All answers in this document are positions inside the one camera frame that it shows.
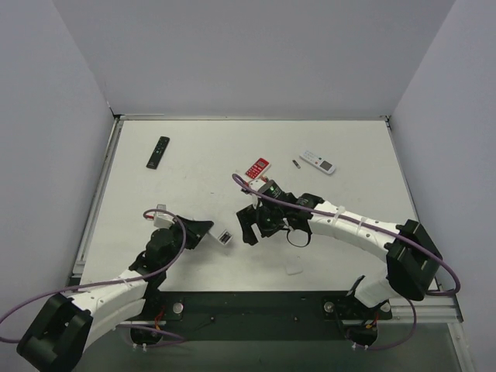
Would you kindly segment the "white grey remote control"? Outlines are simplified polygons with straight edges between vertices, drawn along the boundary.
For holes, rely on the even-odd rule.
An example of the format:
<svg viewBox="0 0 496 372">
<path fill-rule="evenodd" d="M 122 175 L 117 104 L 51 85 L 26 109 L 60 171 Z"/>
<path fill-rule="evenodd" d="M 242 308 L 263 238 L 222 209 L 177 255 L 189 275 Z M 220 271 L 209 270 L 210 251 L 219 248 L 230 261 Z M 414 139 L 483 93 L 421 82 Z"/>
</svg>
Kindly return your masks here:
<svg viewBox="0 0 496 372">
<path fill-rule="evenodd" d="M 222 226 L 214 225 L 209 231 L 208 235 L 211 236 L 220 245 L 227 245 L 232 240 L 232 233 Z"/>
</svg>

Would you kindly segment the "white battery cover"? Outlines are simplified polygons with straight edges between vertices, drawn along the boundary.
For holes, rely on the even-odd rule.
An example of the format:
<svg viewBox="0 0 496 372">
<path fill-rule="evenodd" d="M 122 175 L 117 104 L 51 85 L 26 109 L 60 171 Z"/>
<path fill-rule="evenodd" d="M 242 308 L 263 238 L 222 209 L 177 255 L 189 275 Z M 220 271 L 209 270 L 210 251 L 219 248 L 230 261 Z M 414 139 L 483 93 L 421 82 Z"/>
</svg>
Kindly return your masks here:
<svg viewBox="0 0 496 372">
<path fill-rule="evenodd" d="M 288 276 L 297 275 L 303 272 L 303 267 L 296 263 L 287 263 L 285 265 L 285 271 Z"/>
</svg>

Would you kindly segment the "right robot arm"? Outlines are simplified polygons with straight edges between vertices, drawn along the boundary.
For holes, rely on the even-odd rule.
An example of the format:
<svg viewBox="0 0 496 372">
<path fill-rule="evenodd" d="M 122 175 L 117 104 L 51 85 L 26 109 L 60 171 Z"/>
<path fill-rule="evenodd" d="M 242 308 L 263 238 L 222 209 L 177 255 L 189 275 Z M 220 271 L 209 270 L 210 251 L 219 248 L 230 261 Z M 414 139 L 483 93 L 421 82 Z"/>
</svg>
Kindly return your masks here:
<svg viewBox="0 0 496 372">
<path fill-rule="evenodd" d="M 295 197 L 273 180 L 253 181 L 250 187 L 251 204 L 236 213 L 244 243 L 253 246 L 280 231 L 328 236 L 384 263 L 378 274 L 360 276 L 348 292 L 363 306 L 375 308 L 395 297 L 421 301 L 427 295 L 442 256 L 419 222 L 369 219 L 317 195 Z"/>
</svg>

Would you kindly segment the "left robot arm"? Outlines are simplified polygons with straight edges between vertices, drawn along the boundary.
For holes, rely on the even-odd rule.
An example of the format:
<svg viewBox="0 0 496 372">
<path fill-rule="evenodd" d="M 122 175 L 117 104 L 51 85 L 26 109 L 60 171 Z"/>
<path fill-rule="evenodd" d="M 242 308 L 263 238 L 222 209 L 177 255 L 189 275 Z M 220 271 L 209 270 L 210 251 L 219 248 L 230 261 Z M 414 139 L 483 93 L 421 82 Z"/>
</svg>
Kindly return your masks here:
<svg viewBox="0 0 496 372">
<path fill-rule="evenodd" d="M 121 322 L 156 315 L 154 295 L 167 270 L 185 250 L 194 249 L 214 223 L 180 216 L 156 229 L 146 248 L 110 281 L 74 286 L 51 295 L 16 352 L 39 371 L 70 371 L 84 351 Z"/>
</svg>

